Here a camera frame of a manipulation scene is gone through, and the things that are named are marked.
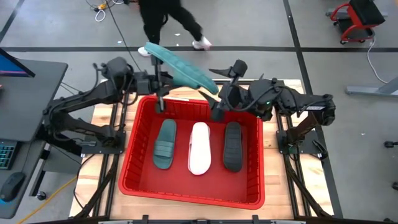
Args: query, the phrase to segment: red stool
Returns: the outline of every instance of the red stool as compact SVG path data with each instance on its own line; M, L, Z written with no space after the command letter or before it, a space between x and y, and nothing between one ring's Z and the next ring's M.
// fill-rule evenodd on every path
M338 10L343 7L347 7L348 19L336 17ZM367 39L372 39L374 31L371 28L386 21L372 0L351 0L349 3L342 4L335 9L330 19L334 21L334 26L339 25L342 33L341 44L363 43Z

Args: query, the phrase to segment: person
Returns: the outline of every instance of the person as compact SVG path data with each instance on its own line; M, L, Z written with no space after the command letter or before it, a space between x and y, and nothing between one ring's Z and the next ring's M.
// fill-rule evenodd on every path
M194 38L192 46L197 49L208 50L211 43L202 34L201 26L195 21L193 15L181 5L181 0L138 0L140 13L144 22L144 32L153 44L160 43L160 30L164 23L164 16L170 15L191 33ZM144 47L138 52L144 56L150 53Z

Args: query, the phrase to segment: sneaker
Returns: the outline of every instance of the sneaker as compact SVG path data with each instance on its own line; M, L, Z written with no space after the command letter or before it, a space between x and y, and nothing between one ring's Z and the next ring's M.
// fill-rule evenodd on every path
M201 41L194 40L192 42L192 46L194 49L197 49L197 50L201 50L201 49L209 50L211 43L206 39L206 37L202 37Z
M144 47L138 48L138 53L141 54L141 56L143 56L143 57L149 57L150 56L150 53L147 50L145 50Z

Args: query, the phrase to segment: white slipper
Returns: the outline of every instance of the white slipper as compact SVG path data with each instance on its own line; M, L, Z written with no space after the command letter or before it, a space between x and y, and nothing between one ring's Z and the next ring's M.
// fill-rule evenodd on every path
M210 128L206 123L193 125L189 140L188 170L194 175L202 175L211 164Z

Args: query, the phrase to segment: wooden board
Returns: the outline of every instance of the wooden board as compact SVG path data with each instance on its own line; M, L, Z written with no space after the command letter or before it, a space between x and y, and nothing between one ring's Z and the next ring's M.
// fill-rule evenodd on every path
M303 92L300 80L284 80L285 84L291 88L295 88L299 92ZM174 98L189 98L203 100L199 92L189 88L179 88L170 93L168 97ZM136 115L138 103L130 106L126 117L126 131L127 136L130 136L134 117ZM92 123L95 125L109 124L109 119L112 111L111 105L97 105L94 110ZM300 118L292 117L294 125L299 124L301 120L306 117L303 113ZM217 207L211 205L200 205L188 202L176 202L171 200L161 200L154 198L133 197L123 195L119 191L118 183L116 183L113 205L111 210L112 219L141 219L143 215L149 215L150 219L182 219L191 220L198 218L206 219L251 219L252 215L259 215L260 219L290 219L293 217L290 206L289 191L287 186L287 179L285 167L282 156L277 149L277 141L275 132L277 131L277 123L275 116L271 121L265 122L264 129L264 181L266 200L264 205L259 210L243 210L238 208ZM88 161L80 172L76 187L76 195L79 201L85 205L91 198L92 194L97 188L98 179L100 175L102 155L95 155ZM123 164L124 154L119 160L118 175ZM333 214L330 203L329 193L326 186L325 176L321 162L309 155L302 155L302 169L305 178L307 189L311 192L315 200L322 206L322 208ZM299 190L296 188L296 195L300 214L304 214ZM107 190L104 192L101 203L100 215L104 213L105 198ZM81 208L75 200L73 200L70 215L77 214Z

